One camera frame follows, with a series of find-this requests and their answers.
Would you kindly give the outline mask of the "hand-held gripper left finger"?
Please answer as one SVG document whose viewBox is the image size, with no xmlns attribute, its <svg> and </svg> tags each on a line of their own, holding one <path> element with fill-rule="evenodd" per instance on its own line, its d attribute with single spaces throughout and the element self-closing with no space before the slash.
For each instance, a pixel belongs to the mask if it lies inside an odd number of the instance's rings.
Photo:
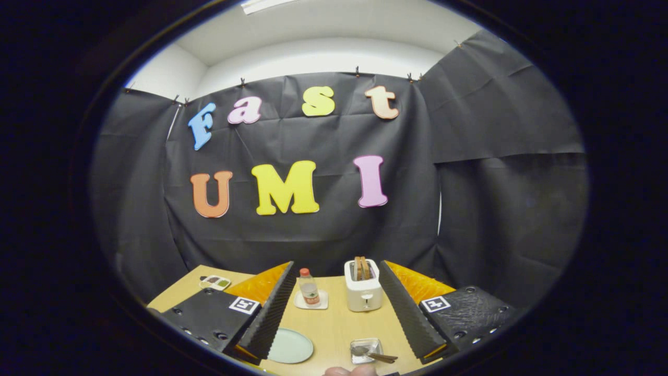
<svg viewBox="0 0 668 376">
<path fill-rule="evenodd" d="M 294 285 L 289 261 L 225 289 L 200 280 L 191 297 L 149 310 L 197 343 L 258 366 L 269 356 Z"/>
</svg>

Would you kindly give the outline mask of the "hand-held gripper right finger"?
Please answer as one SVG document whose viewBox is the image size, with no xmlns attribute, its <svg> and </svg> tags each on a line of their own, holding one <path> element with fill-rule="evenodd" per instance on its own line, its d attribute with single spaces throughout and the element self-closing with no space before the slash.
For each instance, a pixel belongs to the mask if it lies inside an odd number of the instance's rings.
<svg viewBox="0 0 668 376">
<path fill-rule="evenodd" d="M 453 289 L 382 261 L 379 281 L 415 356 L 435 361 L 491 340 L 518 310 L 477 286 Z"/>
</svg>

